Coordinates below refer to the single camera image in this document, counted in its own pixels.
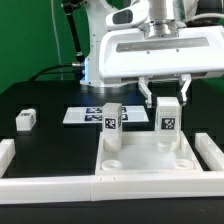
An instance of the white cube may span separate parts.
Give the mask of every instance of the white cube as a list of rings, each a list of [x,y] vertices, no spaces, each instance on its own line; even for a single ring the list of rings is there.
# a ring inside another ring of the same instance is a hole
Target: white cube
[[[34,109],[22,110],[16,117],[17,131],[30,131],[36,123],[36,111]]]

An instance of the black table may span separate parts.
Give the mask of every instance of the black table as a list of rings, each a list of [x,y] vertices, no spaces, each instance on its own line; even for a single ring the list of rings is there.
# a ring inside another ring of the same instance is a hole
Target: black table
[[[176,96],[176,83],[152,84],[158,96]],[[194,148],[196,132],[207,132],[223,150],[224,96],[194,81],[183,108],[182,130]],[[83,92],[72,81],[21,82],[0,95],[0,139],[14,138],[16,156],[3,178],[94,174],[100,124],[63,125],[69,106],[103,106],[106,102],[144,105],[138,89],[122,94]],[[34,108],[31,132],[17,132],[15,118]],[[126,123],[124,131],[153,130],[148,123]],[[196,154],[203,168],[208,169]],[[0,223],[223,223],[224,198],[177,198],[102,202],[0,205]]]

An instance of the circular slot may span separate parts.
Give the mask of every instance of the circular slot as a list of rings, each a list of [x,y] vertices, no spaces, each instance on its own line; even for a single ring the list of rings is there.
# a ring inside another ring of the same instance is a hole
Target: circular slot
[[[190,170],[194,169],[194,162],[187,159],[177,159],[173,163],[175,169]]]
[[[120,170],[122,163],[119,160],[106,160],[102,163],[103,170]]]

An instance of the metal bracket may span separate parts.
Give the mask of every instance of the metal bracket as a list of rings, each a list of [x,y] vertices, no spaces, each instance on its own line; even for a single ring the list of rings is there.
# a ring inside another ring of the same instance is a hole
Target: metal bracket
[[[185,106],[187,103],[187,96],[186,96],[186,92],[191,84],[191,75],[190,74],[184,74],[181,75],[180,79],[179,79],[179,84],[182,87],[181,91],[178,93],[178,100],[180,105]]]
[[[149,83],[148,78],[140,77],[138,82],[138,88],[141,91],[141,93],[144,95],[144,97],[146,98],[145,103],[147,105],[147,108],[151,108],[152,107],[152,93],[148,89],[148,83]]]

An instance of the green background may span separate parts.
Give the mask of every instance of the green background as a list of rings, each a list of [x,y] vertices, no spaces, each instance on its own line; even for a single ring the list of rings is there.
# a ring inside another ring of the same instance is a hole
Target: green background
[[[62,63],[74,61],[75,53],[68,22],[61,8],[62,0],[55,0],[55,15],[61,47]],[[108,0],[122,8],[121,0]],[[0,3],[0,93],[11,84],[26,81],[43,68],[59,64],[53,32],[50,0],[7,0]],[[88,29],[85,10],[75,13],[81,46],[88,55]],[[60,79],[50,76],[48,79]],[[224,93],[224,78],[208,82]]]

